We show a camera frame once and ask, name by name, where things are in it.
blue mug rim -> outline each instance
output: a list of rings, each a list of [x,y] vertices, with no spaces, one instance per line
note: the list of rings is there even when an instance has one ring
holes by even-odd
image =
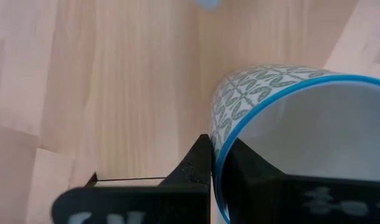
[[[230,148],[232,147],[234,141],[236,140],[237,136],[240,134],[243,128],[248,124],[248,122],[250,122],[255,116],[257,116],[263,109],[265,109],[267,106],[271,105],[272,103],[276,102],[277,100],[291,93],[294,93],[296,91],[300,91],[304,88],[331,83],[331,82],[361,82],[361,83],[367,83],[367,84],[380,86],[380,79],[373,78],[373,77],[366,77],[362,75],[352,75],[352,74],[344,75],[343,73],[337,73],[337,74],[334,73],[326,77],[318,77],[318,78],[305,80],[300,83],[296,83],[292,86],[289,86],[279,91],[278,93],[273,94],[267,99],[263,100],[263,102],[261,102],[255,108],[252,108],[250,112],[246,114],[241,119],[241,121],[235,126],[235,128],[231,131],[226,141],[222,145],[221,150],[219,151],[219,155],[216,159],[215,168],[214,168],[215,198],[216,198],[217,205],[219,207],[219,211],[227,223],[230,223],[230,219],[228,215],[226,214],[226,203],[224,201],[222,189],[221,189],[222,171],[223,171],[224,161],[227,157],[227,154],[229,153]]]

mug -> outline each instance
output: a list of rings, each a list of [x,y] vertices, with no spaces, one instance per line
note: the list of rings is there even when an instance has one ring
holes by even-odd
[[[239,138],[286,174],[380,180],[380,80],[292,65],[229,75],[212,100],[214,188]]]

wooden floor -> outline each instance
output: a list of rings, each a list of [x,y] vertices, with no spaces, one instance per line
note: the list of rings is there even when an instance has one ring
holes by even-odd
[[[380,78],[380,0],[0,0],[0,223],[50,223],[95,171],[167,176],[263,63]]]

ceramic mug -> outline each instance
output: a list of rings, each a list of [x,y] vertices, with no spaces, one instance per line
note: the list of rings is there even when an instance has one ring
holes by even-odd
[[[380,180],[380,80],[291,65],[249,67],[225,78],[212,101],[214,187],[239,138],[287,174]]]

blurry blue object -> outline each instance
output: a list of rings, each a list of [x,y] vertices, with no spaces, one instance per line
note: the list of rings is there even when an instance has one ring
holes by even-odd
[[[215,9],[221,0],[194,0],[205,9]]]

